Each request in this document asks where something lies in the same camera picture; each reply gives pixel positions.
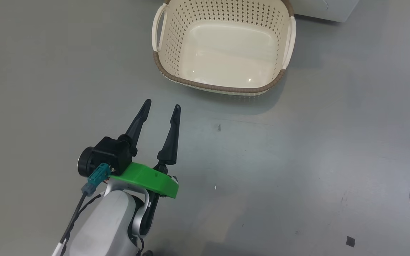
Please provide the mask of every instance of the gray floor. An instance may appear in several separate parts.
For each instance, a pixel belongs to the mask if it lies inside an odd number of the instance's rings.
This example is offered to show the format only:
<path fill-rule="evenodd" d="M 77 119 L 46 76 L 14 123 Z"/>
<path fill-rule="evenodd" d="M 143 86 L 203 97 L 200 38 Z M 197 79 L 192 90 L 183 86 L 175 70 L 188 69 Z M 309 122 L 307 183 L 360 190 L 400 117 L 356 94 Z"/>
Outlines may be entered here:
<path fill-rule="evenodd" d="M 410 255 L 410 1 L 361 0 L 344 24 L 298 18 L 287 75 L 250 99 L 158 72 L 160 5 L 0 0 L 0 256 L 52 253 L 85 182 L 80 152 L 147 98 L 136 162 L 155 165 L 183 109 L 180 191 L 146 240 L 157 255 Z"/>

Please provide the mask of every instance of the robotic arm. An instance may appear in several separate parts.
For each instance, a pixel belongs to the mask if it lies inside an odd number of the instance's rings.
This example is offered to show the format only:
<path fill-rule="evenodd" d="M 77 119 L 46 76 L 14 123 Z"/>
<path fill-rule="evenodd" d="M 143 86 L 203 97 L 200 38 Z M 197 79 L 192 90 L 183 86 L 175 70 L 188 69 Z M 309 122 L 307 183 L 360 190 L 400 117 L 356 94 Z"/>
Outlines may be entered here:
<path fill-rule="evenodd" d="M 170 130 L 164 147 L 158 153 L 158 164 L 147 167 L 132 162 L 137 155 L 137 142 L 143 123 L 148 117 L 151 100 L 146 100 L 135 119 L 118 139 L 104 137 L 96 146 L 86 148 L 78 159 L 78 173 L 87 177 L 83 196 L 52 256 L 62 256 L 70 230 L 84 208 L 85 196 L 91 196 L 97 185 L 108 180 L 104 198 L 75 236 L 70 256 L 131 256 L 140 255 L 143 237 L 153 222 L 160 197 L 175 198 L 178 181 L 168 175 L 167 165 L 176 164 L 181 108 L 176 105 L 170 120 Z M 142 201 L 131 192 L 145 195 Z M 142 249 L 137 247 L 141 240 Z"/>

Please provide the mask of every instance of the white appliance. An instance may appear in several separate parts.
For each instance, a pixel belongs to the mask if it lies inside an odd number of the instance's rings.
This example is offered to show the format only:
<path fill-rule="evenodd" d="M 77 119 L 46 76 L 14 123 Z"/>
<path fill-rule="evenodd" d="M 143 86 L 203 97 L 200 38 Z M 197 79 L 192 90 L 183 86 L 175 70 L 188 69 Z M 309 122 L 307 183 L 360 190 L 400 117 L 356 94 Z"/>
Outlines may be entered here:
<path fill-rule="evenodd" d="M 295 14 L 345 22 L 358 0 L 290 0 Z"/>

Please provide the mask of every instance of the laundry basket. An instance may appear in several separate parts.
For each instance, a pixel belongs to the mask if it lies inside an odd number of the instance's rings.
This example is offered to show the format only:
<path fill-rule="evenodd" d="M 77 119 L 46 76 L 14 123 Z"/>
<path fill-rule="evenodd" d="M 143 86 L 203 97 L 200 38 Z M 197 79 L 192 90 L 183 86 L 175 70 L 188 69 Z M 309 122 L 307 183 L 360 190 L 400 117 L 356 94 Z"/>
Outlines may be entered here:
<path fill-rule="evenodd" d="M 289 0 L 166 0 L 153 22 L 154 61 L 166 78 L 186 86 L 263 94 L 289 65 L 293 14 Z"/>

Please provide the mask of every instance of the perforated basket wall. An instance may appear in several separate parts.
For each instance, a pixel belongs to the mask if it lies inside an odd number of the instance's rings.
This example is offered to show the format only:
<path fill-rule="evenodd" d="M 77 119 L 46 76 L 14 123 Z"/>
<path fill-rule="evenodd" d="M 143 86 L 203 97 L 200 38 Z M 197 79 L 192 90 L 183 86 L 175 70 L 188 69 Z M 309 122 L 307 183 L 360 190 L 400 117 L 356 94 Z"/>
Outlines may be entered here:
<path fill-rule="evenodd" d="M 283 77 L 287 66 L 286 59 L 287 63 L 290 60 L 287 52 L 291 29 L 295 29 L 290 27 L 294 12 L 289 0 L 167 0 L 166 5 L 168 15 L 163 24 L 162 47 L 159 51 L 155 49 L 153 52 L 157 67 L 166 78 L 186 86 L 221 94 L 258 95 L 272 88 Z M 247 23 L 272 31 L 278 39 L 277 61 L 272 82 L 259 88 L 234 88 L 204 84 L 180 77 L 180 56 L 188 27 L 196 21 L 215 20 Z"/>

